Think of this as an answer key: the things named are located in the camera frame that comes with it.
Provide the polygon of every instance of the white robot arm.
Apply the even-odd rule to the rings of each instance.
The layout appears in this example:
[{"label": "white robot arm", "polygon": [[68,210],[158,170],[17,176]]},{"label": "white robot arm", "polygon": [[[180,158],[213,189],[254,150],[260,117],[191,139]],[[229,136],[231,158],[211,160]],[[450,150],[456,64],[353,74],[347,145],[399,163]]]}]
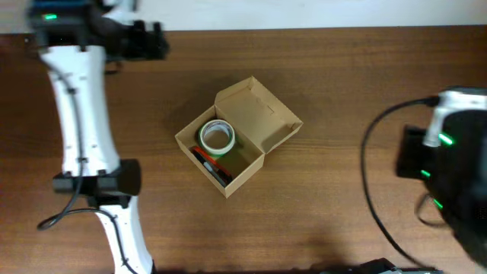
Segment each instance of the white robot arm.
[{"label": "white robot arm", "polygon": [[[40,58],[49,67],[62,129],[64,160],[54,189],[73,193],[72,201],[85,196],[96,210],[116,274],[155,272],[138,218],[140,166],[119,159],[103,82],[107,58],[163,59],[168,51],[160,24],[147,32],[145,22],[133,21],[135,1],[35,0],[28,12]],[[38,228],[71,214],[69,204]]]}]

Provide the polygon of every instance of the green led light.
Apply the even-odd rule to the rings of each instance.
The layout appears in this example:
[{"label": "green led light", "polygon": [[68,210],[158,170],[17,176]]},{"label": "green led light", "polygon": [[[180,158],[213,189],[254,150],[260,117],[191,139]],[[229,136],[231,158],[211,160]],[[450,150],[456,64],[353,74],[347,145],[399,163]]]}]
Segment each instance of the green led light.
[{"label": "green led light", "polygon": [[58,18],[57,14],[45,14],[43,17],[44,20],[55,20]]},{"label": "green led light", "polygon": [[450,136],[444,133],[440,133],[438,137],[445,145],[453,145],[455,143],[455,141]]},{"label": "green led light", "polygon": [[436,204],[436,206],[437,206],[437,207],[438,207],[440,210],[441,210],[441,209],[443,209],[443,205],[442,205],[442,204],[440,204],[440,202],[439,202],[439,201],[437,201],[436,199],[433,199],[433,202]]},{"label": "green led light", "polygon": [[427,172],[426,170],[421,170],[421,174],[423,174],[424,177],[431,177],[431,173]]}]

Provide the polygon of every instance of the tape roll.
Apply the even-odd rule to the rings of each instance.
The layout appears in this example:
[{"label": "tape roll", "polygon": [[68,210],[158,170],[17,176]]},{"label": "tape roll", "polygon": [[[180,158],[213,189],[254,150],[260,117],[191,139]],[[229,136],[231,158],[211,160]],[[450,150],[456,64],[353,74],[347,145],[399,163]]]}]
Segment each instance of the tape roll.
[{"label": "tape roll", "polygon": [[[227,136],[224,145],[220,132],[223,132]],[[208,140],[208,137],[214,137],[214,140]],[[199,143],[211,156],[225,155],[235,145],[234,128],[222,119],[209,121],[199,130]]]}]

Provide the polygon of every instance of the open cardboard box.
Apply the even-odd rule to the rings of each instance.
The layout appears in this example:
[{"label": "open cardboard box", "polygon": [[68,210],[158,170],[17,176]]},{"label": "open cardboard box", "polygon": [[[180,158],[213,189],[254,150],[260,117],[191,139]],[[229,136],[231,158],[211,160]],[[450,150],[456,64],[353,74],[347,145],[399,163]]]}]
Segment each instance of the open cardboard box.
[{"label": "open cardboard box", "polygon": [[[212,119],[223,119],[235,130],[235,146],[217,162],[234,180],[223,187],[190,149],[199,145],[199,129]],[[254,77],[217,93],[215,104],[176,134],[181,150],[225,197],[241,187],[264,164],[264,157],[303,125],[281,101]]]}]

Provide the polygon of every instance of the white wall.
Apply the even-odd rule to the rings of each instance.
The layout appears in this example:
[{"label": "white wall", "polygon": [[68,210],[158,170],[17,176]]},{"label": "white wall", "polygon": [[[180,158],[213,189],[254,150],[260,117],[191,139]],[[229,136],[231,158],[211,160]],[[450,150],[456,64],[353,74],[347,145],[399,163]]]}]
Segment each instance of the white wall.
[{"label": "white wall", "polygon": [[[0,0],[0,33],[27,31],[30,0]],[[487,24],[487,0],[140,0],[167,30]]]}]

